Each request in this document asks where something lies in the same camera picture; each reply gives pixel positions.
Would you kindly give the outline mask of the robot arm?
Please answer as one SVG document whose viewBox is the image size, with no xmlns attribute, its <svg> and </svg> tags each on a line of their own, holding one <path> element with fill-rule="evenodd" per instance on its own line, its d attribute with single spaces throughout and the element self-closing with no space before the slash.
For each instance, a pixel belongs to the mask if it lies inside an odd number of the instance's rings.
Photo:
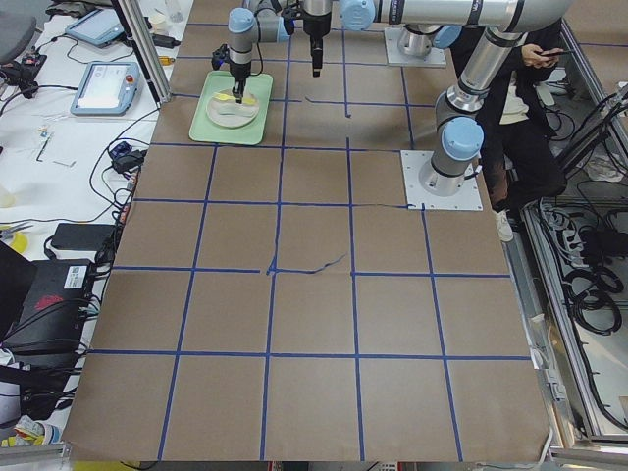
<svg viewBox="0 0 628 471">
<path fill-rule="evenodd" d="M 324 37 L 332 25 L 335 1 L 242 1 L 242 6 L 230 11 L 228 30 L 229 43 L 224 45 L 230 74 L 234 78 L 232 96 L 235 103 L 242 104 L 246 81 L 251 77 L 253 45 L 283 42 L 294 33 L 294 23 L 302 22 L 303 31 L 309 37 L 312 76 L 317 78 L 323 69 Z M 378 10 L 373 1 L 338 1 L 340 19 L 345 29 L 363 30 L 378 19 Z M 406 22 L 402 35 L 409 34 L 410 43 L 425 37 L 424 52 L 418 53 L 414 46 L 399 48 L 402 54 L 426 57 L 429 47 L 448 48 L 461 33 L 461 26 L 441 26 Z"/>
<path fill-rule="evenodd" d="M 457 83 L 438 98 L 440 143 L 418 172 L 418 183 L 437 197 L 459 192 L 484 133 L 475 114 L 507 56 L 525 32 L 561 19 L 569 1 L 340 1 L 342 25 L 363 30 L 371 24 L 481 26 L 485 29 Z"/>
</svg>

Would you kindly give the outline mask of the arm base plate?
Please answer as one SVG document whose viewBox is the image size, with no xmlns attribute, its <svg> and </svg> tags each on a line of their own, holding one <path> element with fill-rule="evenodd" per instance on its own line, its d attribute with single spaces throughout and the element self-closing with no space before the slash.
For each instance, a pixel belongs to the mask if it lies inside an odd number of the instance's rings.
<svg viewBox="0 0 628 471">
<path fill-rule="evenodd" d="M 405 25 L 386 27 L 387 62 L 395 67 L 444 68 L 445 52 L 435 45 L 442 26 Z"/>
<path fill-rule="evenodd" d="M 461 176 L 446 177 L 432 165 L 433 151 L 401 150 L 406 207 L 424 211 L 482 211 L 477 173 L 468 162 Z"/>
</svg>

